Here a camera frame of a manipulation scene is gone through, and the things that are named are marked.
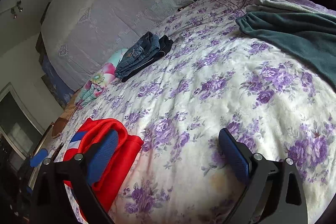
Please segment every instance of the mint green fabric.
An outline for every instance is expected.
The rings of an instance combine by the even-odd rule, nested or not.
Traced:
[[[310,13],[250,12],[240,30],[313,66],[336,90],[336,17]]]

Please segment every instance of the white stripe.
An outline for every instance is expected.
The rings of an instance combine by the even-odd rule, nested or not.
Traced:
[[[76,142],[69,143],[69,145],[68,145],[68,149],[70,149],[70,148],[78,148],[80,143],[81,143],[81,140],[76,141]]]

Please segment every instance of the blue stripe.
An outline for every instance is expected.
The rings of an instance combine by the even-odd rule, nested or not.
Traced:
[[[87,133],[87,131],[82,131],[82,132],[77,132],[71,139],[71,143],[72,142],[77,142],[77,141],[80,141],[83,136]]]

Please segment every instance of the gray garment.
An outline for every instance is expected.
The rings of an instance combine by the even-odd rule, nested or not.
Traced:
[[[295,4],[286,0],[253,0],[255,5],[248,5],[246,12],[270,12],[270,13],[319,13],[322,12],[301,4]]]

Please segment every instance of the white bedsheet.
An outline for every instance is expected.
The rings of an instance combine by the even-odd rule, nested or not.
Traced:
[[[88,117],[116,118],[144,140],[109,212],[116,224],[221,223],[243,190],[218,148],[223,127],[266,159],[295,161],[309,224],[331,201],[335,93],[302,63],[238,30],[235,19],[251,2],[198,0],[168,17],[156,33],[175,40],[171,52],[125,84],[112,82],[52,143],[51,153],[65,142],[62,160]]]

